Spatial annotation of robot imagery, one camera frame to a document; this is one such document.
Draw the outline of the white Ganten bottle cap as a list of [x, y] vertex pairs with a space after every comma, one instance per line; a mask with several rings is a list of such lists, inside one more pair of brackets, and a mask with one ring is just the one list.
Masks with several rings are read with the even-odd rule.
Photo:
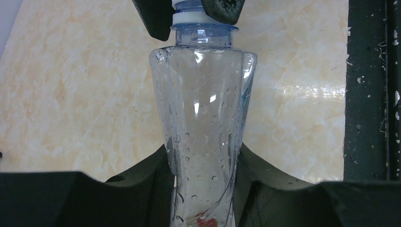
[[183, 23], [210, 23], [218, 24], [218, 21], [205, 13], [201, 0], [172, 0], [173, 25]]

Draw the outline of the clear plastic bottle white cap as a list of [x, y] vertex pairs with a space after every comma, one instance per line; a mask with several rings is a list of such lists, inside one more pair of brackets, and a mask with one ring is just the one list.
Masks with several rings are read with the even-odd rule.
[[257, 55], [233, 47], [234, 25], [171, 26], [175, 44], [149, 63], [170, 170], [170, 226], [228, 227]]

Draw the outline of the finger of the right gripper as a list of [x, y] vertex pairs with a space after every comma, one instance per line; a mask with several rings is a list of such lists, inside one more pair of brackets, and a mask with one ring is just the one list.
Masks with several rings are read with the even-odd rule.
[[235, 25], [242, 12], [245, 0], [201, 0], [205, 13], [214, 20]]
[[148, 34], [167, 41], [175, 12], [171, 0], [132, 0]]

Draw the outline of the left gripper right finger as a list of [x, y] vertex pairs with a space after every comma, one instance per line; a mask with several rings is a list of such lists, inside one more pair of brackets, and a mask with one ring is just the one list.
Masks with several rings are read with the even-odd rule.
[[241, 146], [233, 196], [238, 227], [398, 227], [401, 184], [293, 177]]

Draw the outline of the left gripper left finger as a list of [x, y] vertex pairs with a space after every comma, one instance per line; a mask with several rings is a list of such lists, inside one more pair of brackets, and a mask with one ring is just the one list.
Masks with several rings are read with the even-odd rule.
[[82, 172], [2, 173], [3, 227], [167, 227], [174, 176], [165, 147], [105, 182]]

